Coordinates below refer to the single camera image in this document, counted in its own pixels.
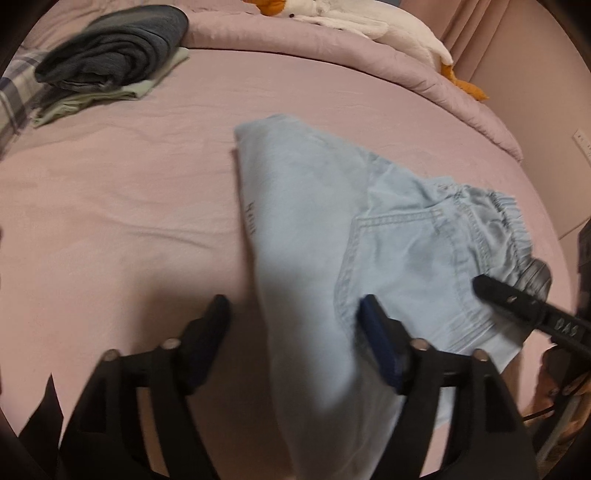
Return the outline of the dark grey folded pants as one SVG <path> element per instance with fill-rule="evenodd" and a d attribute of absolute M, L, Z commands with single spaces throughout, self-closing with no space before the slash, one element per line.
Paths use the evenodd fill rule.
<path fill-rule="evenodd" d="M 104 15 L 51 50 L 35 79 L 75 93 L 109 92 L 147 79 L 180 46 L 185 13 L 170 5 L 144 5 Z"/>

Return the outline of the white wall socket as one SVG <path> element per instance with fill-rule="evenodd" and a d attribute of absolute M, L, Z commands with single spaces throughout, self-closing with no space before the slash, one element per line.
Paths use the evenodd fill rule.
<path fill-rule="evenodd" d="M 586 133 L 581 129 L 577 129 L 574 132 L 572 139 L 588 163 L 591 163 L 591 141 Z"/>

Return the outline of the light blue denim pants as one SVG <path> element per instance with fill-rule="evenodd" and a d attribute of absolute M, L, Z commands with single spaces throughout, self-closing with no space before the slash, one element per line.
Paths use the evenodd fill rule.
<path fill-rule="evenodd" d="M 245 228 L 269 333 L 273 403 L 300 479 L 367 479 L 403 405 L 356 327 L 360 300 L 436 348 L 505 368 L 526 333 L 473 279 L 525 279 L 516 200 L 424 178 L 293 117 L 235 128 Z"/>

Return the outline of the pink quilted comforter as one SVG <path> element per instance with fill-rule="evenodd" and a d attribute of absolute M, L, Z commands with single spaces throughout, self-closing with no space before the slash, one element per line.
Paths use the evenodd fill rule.
<path fill-rule="evenodd" d="M 521 147 L 510 130 L 485 104 L 428 66 L 393 48 L 353 33 L 273 19 L 240 1 L 172 1 L 188 17 L 181 45 L 284 54 L 352 68 L 398 84 L 439 105 L 471 126 L 516 160 Z"/>

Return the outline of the light green folded garment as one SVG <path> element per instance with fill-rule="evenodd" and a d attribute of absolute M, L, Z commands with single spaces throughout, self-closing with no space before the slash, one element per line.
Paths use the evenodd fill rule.
<path fill-rule="evenodd" d="M 67 93 L 56 89 L 47 90 L 40 98 L 37 110 L 32 117 L 32 124 L 35 128 L 38 128 L 58 119 L 74 115 L 94 104 L 139 100 L 146 96 L 188 57 L 188 49 L 179 47 L 171 58 L 147 79 L 108 92 Z"/>

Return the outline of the pink bed sheet mattress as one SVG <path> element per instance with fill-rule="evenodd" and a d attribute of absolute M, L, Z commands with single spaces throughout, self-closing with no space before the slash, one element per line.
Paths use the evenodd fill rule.
<path fill-rule="evenodd" d="M 209 298 L 238 311 L 197 396 L 205 445 L 225 479 L 283 479 L 266 335 L 238 207 L 232 131 L 274 113 L 365 146 L 426 176 L 514 195 L 551 268 L 571 281 L 550 217 L 521 165 L 400 85 L 270 53 L 194 50 L 139 101 L 26 129 L 1 162 L 1 406 L 15 429 L 48 379 L 70 413 L 98 356 L 178 333 Z"/>

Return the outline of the plaid pillow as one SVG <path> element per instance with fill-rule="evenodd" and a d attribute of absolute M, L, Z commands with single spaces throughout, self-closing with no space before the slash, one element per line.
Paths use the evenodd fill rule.
<path fill-rule="evenodd" d="M 1 154 L 13 143 L 29 121 L 43 86 L 35 69 L 46 51 L 23 50 L 8 64 L 1 78 Z"/>

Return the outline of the white goose plush toy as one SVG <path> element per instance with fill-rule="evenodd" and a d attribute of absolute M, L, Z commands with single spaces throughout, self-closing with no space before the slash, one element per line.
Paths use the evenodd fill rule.
<path fill-rule="evenodd" d="M 432 68 L 475 100 L 488 99 L 482 89 L 456 77 L 454 59 L 444 43 L 402 8 L 382 1 L 262 0 L 252 4 L 264 16 L 293 18 L 388 45 Z"/>

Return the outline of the pink curtain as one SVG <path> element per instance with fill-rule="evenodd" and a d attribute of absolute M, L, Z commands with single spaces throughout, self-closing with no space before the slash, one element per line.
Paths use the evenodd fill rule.
<path fill-rule="evenodd" d="M 471 81 L 509 7 L 509 0 L 404 0 L 451 52 L 454 71 Z"/>

